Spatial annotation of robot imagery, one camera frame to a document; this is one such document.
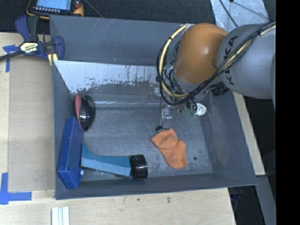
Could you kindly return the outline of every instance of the clamp handle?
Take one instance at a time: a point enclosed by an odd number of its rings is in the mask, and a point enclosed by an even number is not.
[[[38,41],[37,36],[37,22],[39,20],[38,16],[28,17],[27,15],[23,15],[15,21],[15,27],[18,33],[24,39],[24,42]]]

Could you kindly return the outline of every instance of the electronic display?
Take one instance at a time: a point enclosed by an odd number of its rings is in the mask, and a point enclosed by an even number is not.
[[[37,7],[70,10],[71,0],[37,0]]]

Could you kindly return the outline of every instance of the gray bin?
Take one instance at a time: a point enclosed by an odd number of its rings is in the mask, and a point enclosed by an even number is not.
[[[67,118],[74,116],[75,92],[96,101],[93,125],[84,133],[89,150],[102,156],[143,154],[148,178],[135,181],[85,170],[80,186],[67,190],[56,175],[56,199],[134,195],[255,185],[256,176],[233,94],[209,94],[202,117],[171,108],[171,127],[186,145],[188,165],[170,168],[150,139],[160,123],[160,98],[155,95],[156,59],[164,42],[181,24],[84,17],[50,17],[51,36],[62,36],[63,61],[52,66],[56,169]],[[168,59],[182,34],[172,42]],[[102,69],[115,69],[103,79]],[[129,79],[129,72],[138,72]],[[97,77],[90,83],[86,74]],[[122,78],[127,73],[128,79]],[[75,77],[76,83],[68,82]]]

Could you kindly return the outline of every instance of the bin floor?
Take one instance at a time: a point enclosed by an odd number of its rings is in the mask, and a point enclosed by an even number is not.
[[[97,107],[92,126],[83,141],[90,152],[100,156],[130,156],[143,154],[148,165],[148,177],[212,173],[208,145],[204,139],[201,117],[191,117],[171,110],[171,127],[187,145],[188,165],[173,169],[165,162],[151,137],[160,125],[159,106]],[[113,174],[85,169],[82,180],[120,179]]]

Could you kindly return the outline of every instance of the orange cloth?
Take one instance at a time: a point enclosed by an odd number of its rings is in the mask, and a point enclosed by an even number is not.
[[[186,158],[186,144],[177,138],[172,128],[159,132],[151,138],[151,141],[163,154],[165,161],[171,168],[181,169],[188,164]]]

